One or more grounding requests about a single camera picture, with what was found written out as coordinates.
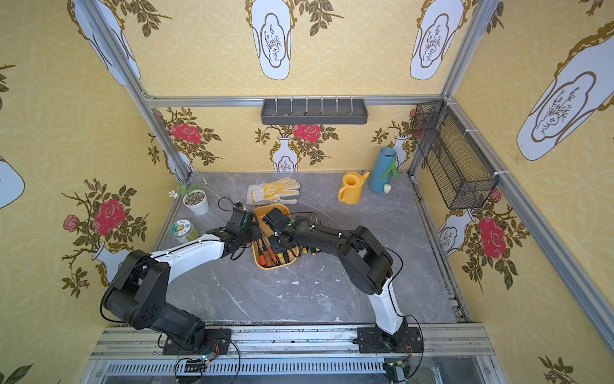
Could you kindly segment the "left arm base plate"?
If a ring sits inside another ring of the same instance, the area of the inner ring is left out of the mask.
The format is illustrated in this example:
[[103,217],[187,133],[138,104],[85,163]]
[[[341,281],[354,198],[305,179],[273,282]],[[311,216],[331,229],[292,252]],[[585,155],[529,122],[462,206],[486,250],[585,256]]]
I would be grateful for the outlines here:
[[208,353],[227,355],[231,336],[232,330],[230,328],[200,330],[195,336],[190,336],[187,340],[173,339],[169,336],[162,349],[162,354],[165,356],[206,355]]

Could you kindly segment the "yellow plastic storage box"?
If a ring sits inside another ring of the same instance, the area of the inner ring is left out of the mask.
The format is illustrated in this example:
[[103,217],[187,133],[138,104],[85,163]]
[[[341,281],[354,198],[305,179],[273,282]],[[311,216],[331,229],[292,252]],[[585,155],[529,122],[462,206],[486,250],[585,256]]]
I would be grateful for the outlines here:
[[252,244],[252,251],[254,253],[254,262],[262,270],[275,270],[287,267],[302,255],[301,249],[294,247],[291,251],[284,251],[273,256],[273,248],[269,243],[269,237],[273,235],[273,231],[263,222],[264,217],[273,209],[279,209],[286,217],[290,216],[288,207],[279,203],[259,206],[254,210],[256,214],[254,222],[258,223],[261,238]]

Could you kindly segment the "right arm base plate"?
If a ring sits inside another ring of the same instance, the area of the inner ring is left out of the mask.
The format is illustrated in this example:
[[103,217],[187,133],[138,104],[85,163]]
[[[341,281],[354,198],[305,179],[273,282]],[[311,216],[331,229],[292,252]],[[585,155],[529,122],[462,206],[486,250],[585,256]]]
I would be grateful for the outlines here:
[[361,354],[424,352],[424,338],[416,326],[402,326],[396,334],[378,327],[360,327],[353,344]]

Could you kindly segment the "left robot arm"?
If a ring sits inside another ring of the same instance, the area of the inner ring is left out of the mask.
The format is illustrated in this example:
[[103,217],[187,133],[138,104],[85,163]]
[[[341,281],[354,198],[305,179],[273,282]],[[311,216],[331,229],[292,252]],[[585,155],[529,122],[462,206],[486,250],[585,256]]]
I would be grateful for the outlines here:
[[168,250],[129,253],[102,296],[101,307],[136,330],[158,331],[182,349],[199,352],[208,342],[206,325],[166,301],[169,284],[208,262],[233,255],[259,238],[254,212],[236,203],[223,227]]

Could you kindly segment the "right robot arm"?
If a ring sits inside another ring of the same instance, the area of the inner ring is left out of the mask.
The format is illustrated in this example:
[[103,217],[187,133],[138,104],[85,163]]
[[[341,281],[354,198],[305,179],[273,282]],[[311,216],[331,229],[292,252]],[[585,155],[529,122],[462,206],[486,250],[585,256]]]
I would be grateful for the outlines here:
[[370,230],[363,226],[334,229],[306,216],[283,214],[278,208],[262,221],[273,232],[269,241],[274,252],[298,247],[336,256],[351,283],[369,296],[377,328],[389,336],[403,328],[404,317],[393,290],[393,257]]

